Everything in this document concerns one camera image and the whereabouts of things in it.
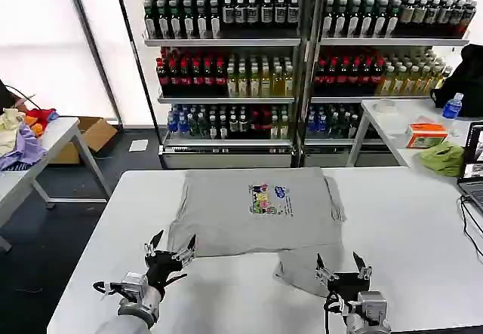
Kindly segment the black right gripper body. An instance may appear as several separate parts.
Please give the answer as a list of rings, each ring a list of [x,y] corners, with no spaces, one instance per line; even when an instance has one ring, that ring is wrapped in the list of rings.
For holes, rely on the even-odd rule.
[[[343,301],[357,301],[358,294],[370,289],[370,280],[359,278],[358,273],[337,273],[338,279],[328,281],[329,293],[335,293]]]

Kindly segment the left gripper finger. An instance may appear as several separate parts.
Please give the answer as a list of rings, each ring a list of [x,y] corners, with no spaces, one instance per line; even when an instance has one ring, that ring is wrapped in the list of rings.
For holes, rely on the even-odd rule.
[[[149,243],[144,244],[144,250],[146,253],[146,257],[154,256],[155,255],[155,249],[158,247],[159,242],[162,239],[164,231],[161,230],[159,233],[155,234]]]
[[[178,253],[172,256],[172,259],[179,262],[181,265],[188,265],[195,258],[196,235],[194,234],[189,243]]]

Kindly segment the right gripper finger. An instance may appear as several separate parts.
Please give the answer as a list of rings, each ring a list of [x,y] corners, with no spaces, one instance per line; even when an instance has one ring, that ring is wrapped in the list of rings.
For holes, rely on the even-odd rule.
[[[334,281],[339,279],[339,276],[337,274],[333,273],[325,266],[319,253],[317,253],[315,277],[320,281]]]
[[[370,265],[366,265],[363,258],[360,257],[356,252],[353,252],[352,254],[355,264],[358,268],[358,279],[369,280],[372,275],[372,267]]]

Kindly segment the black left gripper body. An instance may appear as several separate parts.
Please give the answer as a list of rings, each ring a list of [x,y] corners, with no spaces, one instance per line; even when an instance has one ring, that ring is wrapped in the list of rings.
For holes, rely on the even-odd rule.
[[[148,284],[154,288],[165,288],[186,276],[186,274],[180,274],[169,278],[171,274],[183,270],[182,261],[172,252],[156,250],[153,253],[148,253],[145,257],[145,263],[148,267],[146,273]]]

